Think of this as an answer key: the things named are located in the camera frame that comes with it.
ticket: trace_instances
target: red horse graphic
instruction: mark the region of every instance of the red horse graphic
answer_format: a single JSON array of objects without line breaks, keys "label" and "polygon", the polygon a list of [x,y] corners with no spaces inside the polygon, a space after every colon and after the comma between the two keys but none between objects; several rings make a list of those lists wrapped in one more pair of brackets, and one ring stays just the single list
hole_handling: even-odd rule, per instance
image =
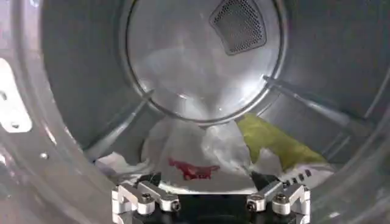
[{"label": "red horse graphic", "polygon": [[184,180],[211,179],[211,171],[216,171],[220,168],[219,166],[193,166],[185,162],[175,161],[172,158],[169,158],[169,165],[175,166],[181,170],[183,172]]}]

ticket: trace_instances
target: metal bracket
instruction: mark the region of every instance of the metal bracket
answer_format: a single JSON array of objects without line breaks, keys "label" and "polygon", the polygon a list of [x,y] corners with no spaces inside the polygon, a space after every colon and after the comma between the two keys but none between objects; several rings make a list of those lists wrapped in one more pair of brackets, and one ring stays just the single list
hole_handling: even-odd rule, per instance
[{"label": "metal bracket", "polygon": [[272,199],[272,210],[280,215],[288,215],[291,211],[294,211],[299,214],[297,224],[309,223],[310,190],[303,185],[293,184],[285,189],[284,192],[279,192],[275,195]]},{"label": "metal bracket", "polygon": [[297,214],[297,224],[310,222],[310,190],[300,184],[283,190],[283,183],[274,181],[261,191],[247,196],[247,209],[251,212],[263,212],[266,204],[272,202],[272,210],[276,214]]},{"label": "metal bracket", "polygon": [[266,210],[267,202],[270,202],[275,194],[283,189],[283,183],[280,181],[274,181],[267,185],[261,191],[248,195],[247,197],[247,209],[251,212],[262,212]]},{"label": "metal bracket", "polygon": [[138,190],[144,194],[150,194],[164,212],[176,212],[181,208],[177,195],[168,194],[148,181],[140,182],[138,184]]},{"label": "metal bracket", "polygon": [[125,213],[137,211],[141,215],[150,215],[155,211],[155,202],[165,212],[180,210],[179,197],[168,194],[148,181],[142,181],[137,188],[123,183],[112,190],[113,222],[126,224]]}]

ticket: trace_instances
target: bolt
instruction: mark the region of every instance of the bolt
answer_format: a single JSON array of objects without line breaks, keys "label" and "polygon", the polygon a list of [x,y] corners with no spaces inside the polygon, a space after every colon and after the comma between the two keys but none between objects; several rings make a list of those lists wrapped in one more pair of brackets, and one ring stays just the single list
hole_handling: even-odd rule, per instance
[{"label": "bolt", "polygon": [[275,195],[274,200],[276,202],[279,202],[279,203],[287,203],[288,202],[287,197],[282,193],[278,193],[277,195]]},{"label": "bolt", "polygon": [[152,198],[152,196],[148,193],[145,193],[145,194],[142,194],[142,198],[145,200],[145,201],[148,201]]},{"label": "bolt", "polygon": [[248,201],[248,203],[246,204],[246,209],[248,209],[248,211],[250,211],[250,212],[255,212],[256,211],[256,204],[252,201]]},{"label": "bolt", "polygon": [[180,204],[180,202],[174,201],[171,204],[171,208],[172,208],[172,211],[177,212],[177,211],[179,211],[182,208],[182,205]]},{"label": "bolt", "polygon": [[40,155],[39,155],[39,157],[41,158],[41,159],[49,159],[49,155],[47,154],[47,153],[41,153]]}]

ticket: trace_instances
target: mesh vent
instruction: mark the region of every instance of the mesh vent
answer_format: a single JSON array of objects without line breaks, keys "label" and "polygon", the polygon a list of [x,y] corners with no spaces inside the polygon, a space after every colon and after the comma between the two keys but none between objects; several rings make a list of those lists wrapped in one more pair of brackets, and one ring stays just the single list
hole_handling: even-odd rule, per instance
[{"label": "mesh vent", "polygon": [[211,15],[210,23],[228,55],[266,43],[264,21],[253,0],[223,0]]}]

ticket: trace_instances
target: yellow cloth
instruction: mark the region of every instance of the yellow cloth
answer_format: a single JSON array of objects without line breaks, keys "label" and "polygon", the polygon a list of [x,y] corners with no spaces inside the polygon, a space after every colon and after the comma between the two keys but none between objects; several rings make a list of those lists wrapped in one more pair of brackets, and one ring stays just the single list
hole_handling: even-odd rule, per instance
[{"label": "yellow cloth", "polygon": [[263,148],[273,151],[280,158],[283,171],[296,164],[326,163],[326,160],[307,146],[254,114],[245,115],[238,127],[249,148],[250,159],[255,163]]}]

